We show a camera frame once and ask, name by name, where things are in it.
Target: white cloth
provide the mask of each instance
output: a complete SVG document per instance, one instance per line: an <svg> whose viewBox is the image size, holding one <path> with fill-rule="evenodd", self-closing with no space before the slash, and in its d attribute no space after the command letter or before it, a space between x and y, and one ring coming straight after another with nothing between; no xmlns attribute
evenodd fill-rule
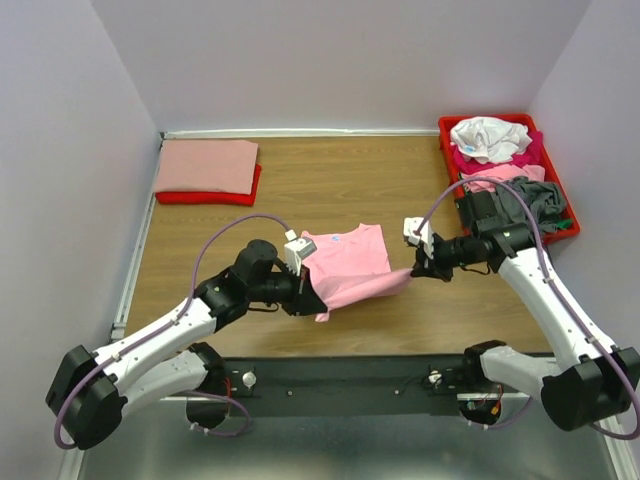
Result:
<svg viewBox="0 0 640 480"><path fill-rule="evenodd" d="M514 154L524 153L531 137L519 123L493 117L473 117L462 120L451 129L451 140L465 159L478 163L507 163Z"/></svg>

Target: wall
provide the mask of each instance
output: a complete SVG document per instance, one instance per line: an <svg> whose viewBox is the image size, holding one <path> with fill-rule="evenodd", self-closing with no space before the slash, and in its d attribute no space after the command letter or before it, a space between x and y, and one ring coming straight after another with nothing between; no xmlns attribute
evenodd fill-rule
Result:
<svg viewBox="0 0 640 480"><path fill-rule="evenodd" d="M157 159L157 129L86 0L0 15L0 478L56 478L45 394L106 342Z"/></svg>
<svg viewBox="0 0 640 480"><path fill-rule="evenodd" d="M619 345L640 349L638 24L635 0L595 0L531 113L583 227L554 252L557 268ZM632 446L640 461L640 444Z"/></svg>
<svg viewBox="0 0 640 480"><path fill-rule="evenodd" d="M92 0L163 131L526 109L589 0Z"/></svg>

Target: red tray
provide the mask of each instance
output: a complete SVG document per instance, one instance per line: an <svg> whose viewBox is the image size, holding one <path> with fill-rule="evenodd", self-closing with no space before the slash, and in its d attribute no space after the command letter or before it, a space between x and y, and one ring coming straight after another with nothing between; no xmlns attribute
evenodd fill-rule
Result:
<svg viewBox="0 0 640 480"><path fill-rule="evenodd" d="M536 124L533 123L533 119L527 115L526 113L513 113L507 115L491 115L495 118L500 118L501 120L506 120L507 122L512 123L520 123L522 125L526 125L530 131L538 131L536 128ZM460 179L460 171L453 161L453 154L451 153L451 137L449 132L451 129L455 127L460 120L465 120L467 118L472 118L473 115L465 115L459 117L442 117L438 121L438 125L440 126L440 150L444 155L445 163L447 165L447 172L449 172L449 185L457 182ZM548 182L555 182L560 187L560 190L564 194L567 199L567 208L562 213L561 218L568 219L570 218L573 222L571 227L566 230L558 230L556 233L547 233L544 235L543 240L546 244L557 242L558 240L562 240L564 238L575 237L580 233L580 224L578 223L578 219L576 218L575 213L573 213L573 208L571 208L571 204L569 202L569 198L567 197L567 193L558 178L558 174L556 173L556 169L553 168L553 164L551 163L551 159L547 154L547 150L542 147L542 158L540 159L540 165L545 169L544 179ZM464 189L462 187L458 187L454 190L453 196L458 199L464 196ZM463 228L465 233L469 233L467 229Z"/></svg>

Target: wooden table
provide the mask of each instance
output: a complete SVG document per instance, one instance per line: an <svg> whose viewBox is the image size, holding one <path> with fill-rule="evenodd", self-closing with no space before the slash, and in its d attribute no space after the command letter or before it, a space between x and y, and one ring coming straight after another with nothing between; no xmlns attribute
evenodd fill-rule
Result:
<svg viewBox="0 0 640 480"><path fill-rule="evenodd" d="M348 232L381 224L392 268L413 265L402 240L404 217L423 215L448 185L437 137L260 138L264 170L254 207L156 205L151 219L127 334L154 321L188 293L196 255L209 236L247 213L281 216L300 233ZM460 234L448 199L434 227ZM234 227L205 256L199 279L232 264L254 238L282 251L282 227L258 219ZM537 324L497 275L455 272L445 284L415 279L396 297L337 310L327 323L284 312L250 312L207 338L223 356L460 353L500 339L525 351L549 351Z"/></svg>

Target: folded pink cloth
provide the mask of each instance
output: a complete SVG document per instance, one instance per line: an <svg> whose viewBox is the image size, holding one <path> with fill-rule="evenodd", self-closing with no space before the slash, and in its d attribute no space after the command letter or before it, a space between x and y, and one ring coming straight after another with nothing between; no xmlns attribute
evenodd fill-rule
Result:
<svg viewBox="0 0 640 480"><path fill-rule="evenodd" d="M246 140L165 140L154 192L249 195L257 158Z"/></svg>
<svg viewBox="0 0 640 480"><path fill-rule="evenodd" d="M396 295L411 281L411 269L391 271L380 225L360 224L349 233L310 235L318 248L304 260L311 285L328 308L316 322L329 320L331 310L365 298Z"/></svg>
<svg viewBox="0 0 640 480"><path fill-rule="evenodd" d="M525 165L520 168L508 163L503 163L502 165L482 170L473 175L465 175L464 173L460 175L462 178L488 177L498 180L499 182L506 182L516 177L527 177L529 180L542 182L544 180L544 167L540 165ZM480 192L482 190L493 192L496 189L495 185L489 182L470 182L467 183L466 186L472 192Z"/></svg>
<svg viewBox="0 0 640 480"><path fill-rule="evenodd" d="M540 163L540 157L542 156L542 132L529 131L528 135L531 137L531 143L527 147L527 151L521 155L513 155L509 163L503 163L501 165L523 167L525 165L538 165ZM471 175L492 168L492 166L495 165L493 163L478 163L474 159L467 159L455 144L450 145L449 148L451 148L451 153L453 154L453 161L461 173Z"/></svg>

